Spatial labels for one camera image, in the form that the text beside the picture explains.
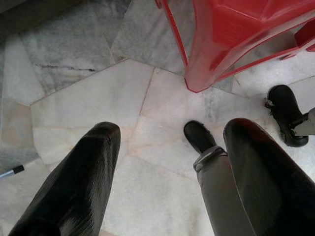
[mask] gray pants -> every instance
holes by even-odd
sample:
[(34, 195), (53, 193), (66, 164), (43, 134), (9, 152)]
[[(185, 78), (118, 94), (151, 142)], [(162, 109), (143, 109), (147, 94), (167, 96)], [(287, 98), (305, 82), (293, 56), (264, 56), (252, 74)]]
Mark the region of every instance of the gray pants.
[(221, 147), (212, 147), (200, 155), (193, 167), (215, 235), (254, 236), (227, 153)]

